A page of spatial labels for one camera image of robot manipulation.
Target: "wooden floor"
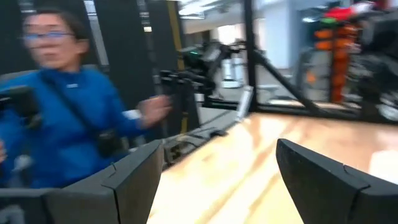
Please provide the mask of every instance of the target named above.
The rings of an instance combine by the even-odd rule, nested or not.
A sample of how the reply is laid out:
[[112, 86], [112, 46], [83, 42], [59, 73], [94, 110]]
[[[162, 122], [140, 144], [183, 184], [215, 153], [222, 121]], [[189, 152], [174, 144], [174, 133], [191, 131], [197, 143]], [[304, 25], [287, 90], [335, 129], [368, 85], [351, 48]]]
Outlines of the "wooden floor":
[[253, 114], [165, 171], [148, 223], [301, 224], [275, 159], [278, 138], [398, 183], [398, 128]]

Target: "metal rod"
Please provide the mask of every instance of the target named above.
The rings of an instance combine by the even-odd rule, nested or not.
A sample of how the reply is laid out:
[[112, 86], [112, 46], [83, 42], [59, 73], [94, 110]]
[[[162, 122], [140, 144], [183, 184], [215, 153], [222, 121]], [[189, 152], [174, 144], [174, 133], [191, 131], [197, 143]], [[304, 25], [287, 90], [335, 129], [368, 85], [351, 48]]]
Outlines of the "metal rod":
[[259, 51], [254, 51], [254, 53], [256, 56], [256, 62], [267, 69], [269, 73], [271, 73], [271, 75], [287, 89], [287, 91], [289, 91], [300, 103], [304, 105], [304, 107], [306, 107], [306, 109], [308, 109], [311, 113], [318, 113], [320, 111], [319, 107], [314, 102], [304, 97], [301, 92], [299, 92], [289, 81], [287, 81], [285, 77], [283, 77], [283, 75], [281, 75], [278, 70], [261, 55]]
[[249, 112], [256, 110], [257, 101], [257, 83], [256, 83], [256, 56], [254, 50], [254, 34], [253, 34], [253, 0], [243, 0], [243, 21], [245, 24], [246, 35], [246, 55], [247, 55], [247, 76], [250, 86], [253, 86], [253, 99], [249, 105]]

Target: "blue jacket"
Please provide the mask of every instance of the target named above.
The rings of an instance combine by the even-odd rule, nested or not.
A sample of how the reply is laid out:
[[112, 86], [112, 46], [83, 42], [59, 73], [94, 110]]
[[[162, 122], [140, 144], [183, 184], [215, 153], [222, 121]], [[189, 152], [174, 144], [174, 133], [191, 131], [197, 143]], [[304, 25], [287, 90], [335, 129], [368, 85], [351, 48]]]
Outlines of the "blue jacket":
[[[111, 82], [101, 73], [82, 69], [80, 73], [46, 70], [54, 83], [80, 107], [83, 115], [100, 129], [114, 128], [120, 136], [139, 136], [139, 120], [127, 119], [124, 106]], [[88, 131], [43, 83], [39, 73], [31, 73], [3, 84], [0, 89], [27, 85], [34, 89], [43, 123], [39, 129], [28, 130], [9, 105], [0, 114], [0, 139], [4, 141], [7, 159], [0, 165], [1, 181], [11, 177], [14, 160], [28, 145], [34, 160], [32, 188], [59, 187], [84, 179], [109, 166], [117, 158], [103, 159]]]

